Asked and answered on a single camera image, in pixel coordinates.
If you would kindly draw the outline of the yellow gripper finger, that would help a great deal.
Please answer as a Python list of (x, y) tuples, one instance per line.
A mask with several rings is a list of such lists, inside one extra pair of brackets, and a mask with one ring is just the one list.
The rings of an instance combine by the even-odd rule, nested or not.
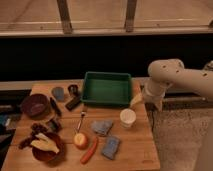
[(142, 100), (142, 94), (138, 93), (130, 102), (130, 107), (133, 107), (135, 104), (139, 103)]

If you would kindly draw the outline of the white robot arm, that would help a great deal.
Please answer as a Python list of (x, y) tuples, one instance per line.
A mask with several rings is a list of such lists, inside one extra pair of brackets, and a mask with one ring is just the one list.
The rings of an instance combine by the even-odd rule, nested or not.
[[(155, 60), (148, 66), (149, 79), (130, 106), (152, 103), (159, 111), (166, 91), (176, 85), (213, 101), (213, 71), (187, 69), (180, 59)], [(213, 120), (203, 138), (193, 171), (213, 171)]]

